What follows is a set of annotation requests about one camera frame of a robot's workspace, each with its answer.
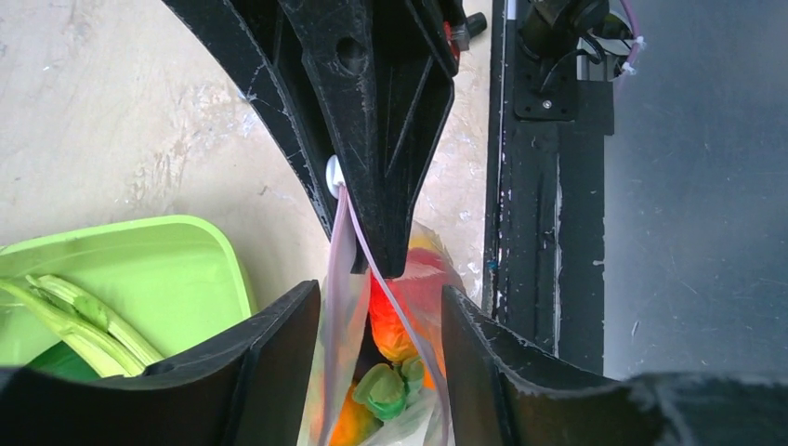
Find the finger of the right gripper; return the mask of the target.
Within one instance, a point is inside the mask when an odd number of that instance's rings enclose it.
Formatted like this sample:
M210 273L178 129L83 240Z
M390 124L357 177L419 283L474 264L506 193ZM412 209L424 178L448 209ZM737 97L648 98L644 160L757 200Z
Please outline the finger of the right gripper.
M331 141L301 63L302 46L278 1L168 1L261 118L307 194L324 233L335 199L325 186Z

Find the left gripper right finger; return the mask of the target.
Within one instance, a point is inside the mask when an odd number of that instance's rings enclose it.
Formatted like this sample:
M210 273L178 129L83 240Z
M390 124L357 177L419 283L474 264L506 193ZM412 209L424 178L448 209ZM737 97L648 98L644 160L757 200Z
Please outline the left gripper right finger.
M623 381L546 353L442 291L442 345L459 445L783 445L787 380L652 373Z

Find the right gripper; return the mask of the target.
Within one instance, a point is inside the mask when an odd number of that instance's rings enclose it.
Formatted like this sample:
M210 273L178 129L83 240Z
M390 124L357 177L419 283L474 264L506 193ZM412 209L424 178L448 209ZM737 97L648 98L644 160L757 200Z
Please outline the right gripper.
M285 1L363 235L401 276L460 58L487 28L460 0Z

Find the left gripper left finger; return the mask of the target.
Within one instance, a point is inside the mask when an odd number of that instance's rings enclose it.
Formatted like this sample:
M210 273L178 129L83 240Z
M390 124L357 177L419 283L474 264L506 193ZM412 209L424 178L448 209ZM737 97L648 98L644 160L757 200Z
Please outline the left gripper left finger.
M321 310L304 281L137 377L1 372L5 445L294 445Z

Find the orange toy tangerine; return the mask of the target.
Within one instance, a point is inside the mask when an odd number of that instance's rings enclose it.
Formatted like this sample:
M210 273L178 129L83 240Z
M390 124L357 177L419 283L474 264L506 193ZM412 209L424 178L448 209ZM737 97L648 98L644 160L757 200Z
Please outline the orange toy tangerine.
M353 399L356 383L352 383L335 424L330 446L357 446L372 436L382 422L363 404Z

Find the clear zip top bag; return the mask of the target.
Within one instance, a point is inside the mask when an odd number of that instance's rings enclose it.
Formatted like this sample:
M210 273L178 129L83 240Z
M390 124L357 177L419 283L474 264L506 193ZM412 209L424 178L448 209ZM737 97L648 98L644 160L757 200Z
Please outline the clear zip top bag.
M367 260L370 247L361 236L336 157L327 162L325 183L338 208L298 441L329 445L348 389L356 383L353 399L382 422L361 445L452 445L455 437L443 349L443 363L439 363L432 346L401 316L418 354L391 362L380 353L368 310L369 276L374 275L385 290L387 279ZM421 224L413 226L408 251L416 246L437 248L449 256L439 236ZM361 267L356 266L357 260L363 261Z

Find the red toy tomato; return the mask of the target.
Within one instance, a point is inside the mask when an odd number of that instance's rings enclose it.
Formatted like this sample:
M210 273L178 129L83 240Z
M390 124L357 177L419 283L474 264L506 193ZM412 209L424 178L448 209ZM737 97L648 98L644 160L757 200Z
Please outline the red toy tomato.
M391 362L402 362L418 354L401 321L401 316L405 316L413 331L432 346L439 363L443 363L442 288L462 284L450 258L437 248L416 246L408 251L402 276L386 280L387 290L374 275L369 276L369 283L370 323L380 353Z

